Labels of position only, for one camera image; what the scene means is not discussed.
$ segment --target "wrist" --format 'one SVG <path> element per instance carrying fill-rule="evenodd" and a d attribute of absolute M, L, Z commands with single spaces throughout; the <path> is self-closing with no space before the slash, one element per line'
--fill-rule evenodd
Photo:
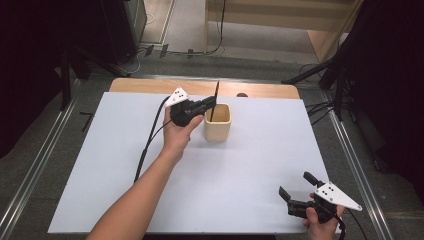
<path fill-rule="evenodd" d="M 159 153 L 158 160 L 167 162 L 172 166 L 175 166 L 182 158 L 182 153 L 175 152 L 166 148 L 163 148 Z"/>

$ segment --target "black pen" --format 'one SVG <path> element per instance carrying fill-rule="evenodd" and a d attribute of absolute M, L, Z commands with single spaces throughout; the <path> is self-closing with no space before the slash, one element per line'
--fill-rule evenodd
<path fill-rule="evenodd" d="M 217 97 L 218 97 L 218 89 L 219 89 L 219 81 L 218 81 L 218 83 L 216 84 L 216 89 L 215 89 L 215 106 L 216 106 L 216 99 L 217 99 Z M 215 111 L 215 106 L 212 108 L 210 122 L 212 122 L 213 112 Z"/>

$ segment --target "human hand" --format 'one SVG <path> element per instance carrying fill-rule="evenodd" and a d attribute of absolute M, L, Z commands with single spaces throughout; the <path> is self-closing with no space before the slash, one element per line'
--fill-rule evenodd
<path fill-rule="evenodd" d="M 176 164 L 183 156 L 184 149 L 190 141 L 191 132 L 199 126 L 202 121 L 203 115 L 198 115 L 194 117 L 187 126 L 177 126 L 171 121 L 171 108 L 165 108 L 163 124 L 166 124 L 166 126 L 163 128 L 164 144 L 161 154 L 165 154 L 168 159 L 171 159 L 173 163 Z"/>
<path fill-rule="evenodd" d="M 343 214 L 344 207 L 338 205 L 337 206 L 337 216 L 341 216 Z M 303 221 L 303 225 L 307 227 L 308 236 L 310 240 L 333 240 L 334 235 L 337 229 L 337 225 L 339 222 L 337 219 L 332 218 L 326 223 L 319 223 L 318 214 L 315 209 L 309 207 L 306 209 L 306 216 L 308 219 Z"/>

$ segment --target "forearm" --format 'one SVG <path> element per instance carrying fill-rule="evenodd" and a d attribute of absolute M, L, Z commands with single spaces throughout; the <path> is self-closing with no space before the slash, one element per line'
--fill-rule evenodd
<path fill-rule="evenodd" d="M 88 239 L 141 239 L 176 161 L 161 153 L 137 182 L 102 216 Z"/>

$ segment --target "white tabletop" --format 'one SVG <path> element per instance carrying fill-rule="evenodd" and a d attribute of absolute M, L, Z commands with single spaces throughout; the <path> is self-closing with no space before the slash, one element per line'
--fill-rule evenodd
<path fill-rule="evenodd" d="M 91 231 L 133 183 L 163 94 L 105 93 L 57 207 L 49 233 Z M 206 96 L 191 96 L 201 100 Z M 219 97 L 232 111 L 226 142 L 207 142 L 201 124 L 169 179 L 150 233 L 304 232 L 278 195 L 310 200 L 304 171 L 328 176 L 302 100 Z M 162 147 L 158 134 L 142 172 Z"/>

